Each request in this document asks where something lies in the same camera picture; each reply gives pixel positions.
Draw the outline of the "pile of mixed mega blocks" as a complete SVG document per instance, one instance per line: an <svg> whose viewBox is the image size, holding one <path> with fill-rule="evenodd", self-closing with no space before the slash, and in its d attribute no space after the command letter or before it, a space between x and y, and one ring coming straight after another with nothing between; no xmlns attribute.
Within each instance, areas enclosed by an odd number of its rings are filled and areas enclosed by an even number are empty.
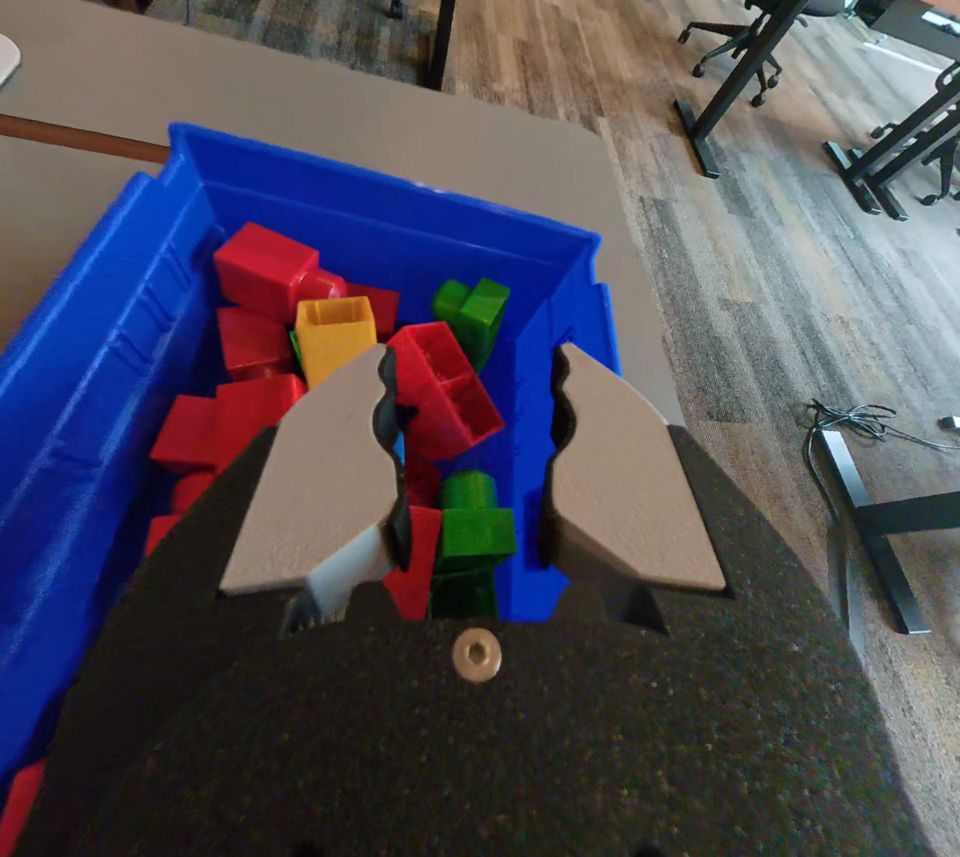
<svg viewBox="0 0 960 857"><path fill-rule="evenodd" d="M173 513L151 523L138 569L117 597L86 651L61 708L38 798L19 839L20 855L91 855L94 818L150 739L203 687L254 652L290 633L311 613L316 626L372 600L388 622L421 621L427 611L440 512L419 498L430 461L453 459L503 428L497 407L449 324L401 328L395 350L396 444L402 459L413 530L411 563L355 586L349 597L313 597L306 588L228 595L221 579L269 457L278 425L308 393L244 446L212 430L201 441L222 460L207 487L182 494Z"/></svg>

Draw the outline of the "blue plastic bin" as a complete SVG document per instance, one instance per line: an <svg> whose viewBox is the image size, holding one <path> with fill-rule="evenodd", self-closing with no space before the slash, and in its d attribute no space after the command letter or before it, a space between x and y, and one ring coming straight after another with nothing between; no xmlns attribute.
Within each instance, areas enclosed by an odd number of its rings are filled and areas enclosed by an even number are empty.
<svg viewBox="0 0 960 857"><path fill-rule="evenodd" d="M535 563L553 351L571 342L621 372L602 235L520 209L185 123L158 178L138 175L2 357L2 791L44 755L90 640L136 567L172 485L150 460L179 394L225 377L214 251L246 223L318 251L350 282L399 293L424 323L450 278L510 289L481 372L506 428L460 456L512 508L518 555L500 614L544 619L563 584Z"/></svg>

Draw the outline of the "black metal desk foot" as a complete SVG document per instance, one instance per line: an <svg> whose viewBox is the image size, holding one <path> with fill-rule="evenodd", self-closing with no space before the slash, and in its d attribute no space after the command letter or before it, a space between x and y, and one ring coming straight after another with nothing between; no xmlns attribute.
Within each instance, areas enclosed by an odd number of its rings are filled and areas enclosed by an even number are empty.
<svg viewBox="0 0 960 857"><path fill-rule="evenodd" d="M814 462L815 443L820 443L828 458L851 523L891 607L896 631L908 636L930 635L931 628L889 538L923 531L957 530L959 492L954 490L876 502L858 472L843 429L875 443L896 438L934 451L958 451L958 444L921 438L893 427L892 420L898 415L893 407L863 404L841 408L827 405L817 398L812 398L803 407L811 414L803 444L804 460L832 517L839 520L841 512Z"/></svg>

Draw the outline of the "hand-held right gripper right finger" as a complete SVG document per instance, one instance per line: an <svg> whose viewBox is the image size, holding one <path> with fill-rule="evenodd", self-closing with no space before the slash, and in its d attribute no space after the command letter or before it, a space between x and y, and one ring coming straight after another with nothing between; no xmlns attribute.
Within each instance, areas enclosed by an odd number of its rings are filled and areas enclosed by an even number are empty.
<svg viewBox="0 0 960 857"><path fill-rule="evenodd" d="M726 575L660 411L572 342L551 373L537 557L575 579L722 592Z"/></svg>

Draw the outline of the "black desk frame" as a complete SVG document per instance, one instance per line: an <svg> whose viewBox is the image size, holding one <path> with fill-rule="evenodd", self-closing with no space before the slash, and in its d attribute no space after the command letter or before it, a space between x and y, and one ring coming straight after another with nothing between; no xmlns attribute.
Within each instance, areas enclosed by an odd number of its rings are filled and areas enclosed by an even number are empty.
<svg viewBox="0 0 960 857"><path fill-rule="evenodd" d="M919 4L921 11L939 10L954 20L958 19L958 16L924 2L907 2ZM737 58L735 67L700 114L696 115L689 103L675 101L674 107L687 143L705 177L718 179L721 175L710 136L750 79L756 78L759 84L759 91L751 101L755 107L762 106L768 91L777 87L782 69L774 59L774 50L787 32L808 18L832 18L844 9L845 0L784 0L765 19L760 34ZM948 84L867 151L846 150L835 142L825 142L822 147L847 191L864 212L879 214L885 211L891 219L902 222L906 220L906 212L889 190L890 182L918 160L936 155L942 145L950 144L956 137L958 73L954 73Z"/></svg>

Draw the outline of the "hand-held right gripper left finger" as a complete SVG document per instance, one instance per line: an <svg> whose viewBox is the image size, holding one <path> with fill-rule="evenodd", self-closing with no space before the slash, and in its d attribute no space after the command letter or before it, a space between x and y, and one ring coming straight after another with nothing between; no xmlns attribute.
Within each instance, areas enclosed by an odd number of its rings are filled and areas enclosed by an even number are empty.
<svg viewBox="0 0 960 857"><path fill-rule="evenodd" d="M310 389L277 425L232 554L227 595L305 588L350 597L399 567L413 529L397 444L397 354L376 344Z"/></svg>

